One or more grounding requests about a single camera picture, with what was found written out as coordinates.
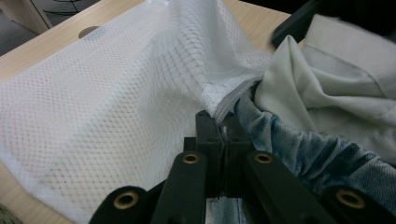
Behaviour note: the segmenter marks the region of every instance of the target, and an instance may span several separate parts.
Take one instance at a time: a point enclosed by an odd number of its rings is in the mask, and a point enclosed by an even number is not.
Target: white cloth
[[[224,3],[147,1],[0,83],[0,159],[77,223],[168,175],[194,115],[221,120],[270,57]]]
[[[299,49],[288,37],[255,104],[295,130],[338,134],[396,164],[396,45],[336,19],[315,16]]]

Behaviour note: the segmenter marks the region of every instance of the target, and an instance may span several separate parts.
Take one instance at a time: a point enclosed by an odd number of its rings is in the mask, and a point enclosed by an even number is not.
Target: blue denim fabric
[[[245,132],[258,150],[278,156],[312,192],[333,185],[358,189],[396,216],[396,170],[373,152],[345,138],[294,131],[261,112],[245,93],[235,106]]]

